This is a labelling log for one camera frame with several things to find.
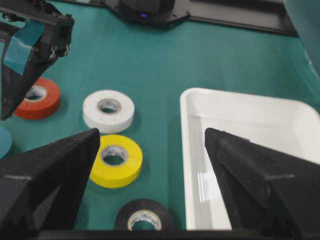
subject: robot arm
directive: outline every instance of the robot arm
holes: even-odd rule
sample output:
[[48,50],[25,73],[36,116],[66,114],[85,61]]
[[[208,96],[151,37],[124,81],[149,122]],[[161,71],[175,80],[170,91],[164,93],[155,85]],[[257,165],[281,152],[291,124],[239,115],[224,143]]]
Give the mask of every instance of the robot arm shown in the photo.
[[10,117],[36,80],[59,57],[68,55],[74,19],[44,0],[0,0],[2,17],[25,22],[18,28],[0,22],[1,120]]

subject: yellow tape roll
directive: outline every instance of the yellow tape roll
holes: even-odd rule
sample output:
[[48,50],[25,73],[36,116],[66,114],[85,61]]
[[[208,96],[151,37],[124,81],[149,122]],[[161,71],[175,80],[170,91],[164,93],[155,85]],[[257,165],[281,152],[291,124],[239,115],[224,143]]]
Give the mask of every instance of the yellow tape roll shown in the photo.
[[[100,142],[90,179],[97,185],[109,189],[121,188],[132,183],[138,177],[143,162],[140,147],[130,138],[120,135],[102,136]],[[104,161],[107,156],[119,156],[124,162],[110,165]]]

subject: black robot arm bracket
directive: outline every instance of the black robot arm bracket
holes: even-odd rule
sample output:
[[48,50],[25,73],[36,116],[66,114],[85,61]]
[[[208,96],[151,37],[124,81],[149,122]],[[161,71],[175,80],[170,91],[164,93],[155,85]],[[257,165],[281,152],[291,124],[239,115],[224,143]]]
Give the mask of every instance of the black robot arm bracket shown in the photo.
[[5,64],[12,39],[21,29],[0,22],[0,41],[4,42],[1,58],[1,120],[5,120],[13,114],[41,74],[59,57],[68,55],[75,21],[70,14],[62,15],[44,0],[0,0],[0,12],[9,22],[35,21],[44,26],[43,34],[31,46],[21,73]]

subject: electrical tape roll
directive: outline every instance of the electrical tape roll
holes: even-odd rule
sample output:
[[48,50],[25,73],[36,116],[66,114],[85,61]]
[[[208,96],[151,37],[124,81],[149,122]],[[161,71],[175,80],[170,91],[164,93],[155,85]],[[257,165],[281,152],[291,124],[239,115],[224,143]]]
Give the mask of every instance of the electrical tape roll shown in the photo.
[[44,119],[54,114],[60,106],[60,89],[51,80],[39,78],[14,114],[22,119]]
[[3,158],[12,146],[12,136],[3,126],[0,126],[0,159]]
[[150,199],[138,199],[124,205],[115,220],[115,230],[133,230],[135,223],[146,221],[157,231],[174,229],[174,219],[160,203]]
[[96,91],[83,102],[83,120],[103,134],[126,130],[133,122],[135,105],[125,94],[114,90]]
[[[119,165],[110,165],[104,161],[108,156],[121,157],[124,162]],[[122,188],[138,177],[142,163],[143,153],[133,140],[120,135],[102,136],[90,179],[104,188]]]

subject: blue object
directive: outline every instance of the blue object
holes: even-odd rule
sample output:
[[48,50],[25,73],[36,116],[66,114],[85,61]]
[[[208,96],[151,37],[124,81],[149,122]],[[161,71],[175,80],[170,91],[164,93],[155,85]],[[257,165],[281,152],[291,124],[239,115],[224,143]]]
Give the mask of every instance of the blue object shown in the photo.
[[28,20],[24,27],[12,36],[3,63],[23,75],[31,50],[44,31],[45,25],[43,23]]
[[10,132],[3,126],[0,126],[0,159],[9,152],[11,146],[12,136]]
[[320,1],[284,0],[284,6],[315,70],[320,74]]
[[143,12],[143,13],[140,14],[140,17],[142,17],[143,19],[145,19],[145,18],[147,17],[147,14]]

